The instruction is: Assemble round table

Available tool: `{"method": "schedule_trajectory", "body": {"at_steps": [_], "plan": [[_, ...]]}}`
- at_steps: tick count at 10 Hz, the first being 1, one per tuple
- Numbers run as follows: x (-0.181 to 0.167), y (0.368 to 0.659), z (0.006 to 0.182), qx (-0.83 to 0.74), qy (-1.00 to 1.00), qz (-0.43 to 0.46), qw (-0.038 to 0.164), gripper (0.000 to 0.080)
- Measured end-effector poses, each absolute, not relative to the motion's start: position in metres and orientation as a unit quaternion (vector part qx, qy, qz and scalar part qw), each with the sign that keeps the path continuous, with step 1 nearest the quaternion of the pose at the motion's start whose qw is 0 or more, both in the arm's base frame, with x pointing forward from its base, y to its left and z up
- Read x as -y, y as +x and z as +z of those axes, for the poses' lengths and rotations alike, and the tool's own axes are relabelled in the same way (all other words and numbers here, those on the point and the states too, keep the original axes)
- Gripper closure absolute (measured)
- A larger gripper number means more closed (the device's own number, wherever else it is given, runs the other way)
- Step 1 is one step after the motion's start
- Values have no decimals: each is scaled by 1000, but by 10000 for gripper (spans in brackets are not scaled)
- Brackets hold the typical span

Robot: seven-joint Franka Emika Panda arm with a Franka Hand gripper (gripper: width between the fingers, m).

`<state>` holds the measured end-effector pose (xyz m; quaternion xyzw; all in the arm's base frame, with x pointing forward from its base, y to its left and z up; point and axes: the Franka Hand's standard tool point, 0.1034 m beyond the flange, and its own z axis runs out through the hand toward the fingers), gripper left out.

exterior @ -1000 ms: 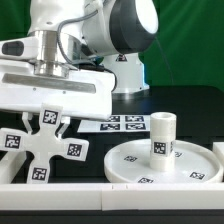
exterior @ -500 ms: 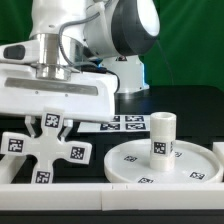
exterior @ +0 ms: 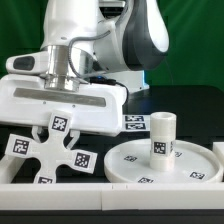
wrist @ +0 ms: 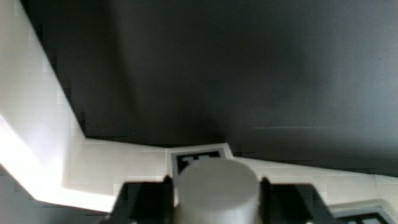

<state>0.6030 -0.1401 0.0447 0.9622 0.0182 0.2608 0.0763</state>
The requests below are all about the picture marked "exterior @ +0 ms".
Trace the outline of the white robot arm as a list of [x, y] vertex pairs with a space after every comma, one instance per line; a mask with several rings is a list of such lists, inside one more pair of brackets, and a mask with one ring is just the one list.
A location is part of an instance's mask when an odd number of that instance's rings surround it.
[[107, 19], [99, 0], [48, 0], [44, 41], [36, 53], [10, 57], [0, 79], [0, 122], [48, 125], [50, 115], [71, 115], [70, 128], [116, 136], [126, 90], [92, 84], [100, 75], [151, 70], [164, 59], [169, 37], [157, 0], [126, 0]]

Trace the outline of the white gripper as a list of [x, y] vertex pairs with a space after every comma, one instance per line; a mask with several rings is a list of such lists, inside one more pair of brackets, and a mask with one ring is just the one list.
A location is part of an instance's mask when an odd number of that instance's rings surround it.
[[0, 123], [33, 126], [31, 134], [40, 142], [54, 111], [71, 115], [68, 150], [81, 132], [116, 136], [122, 129], [122, 106], [126, 90], [120, 86], [81, 84], [77, 92], [45, 89], [39, 77], [10, 74], [0, 80]]

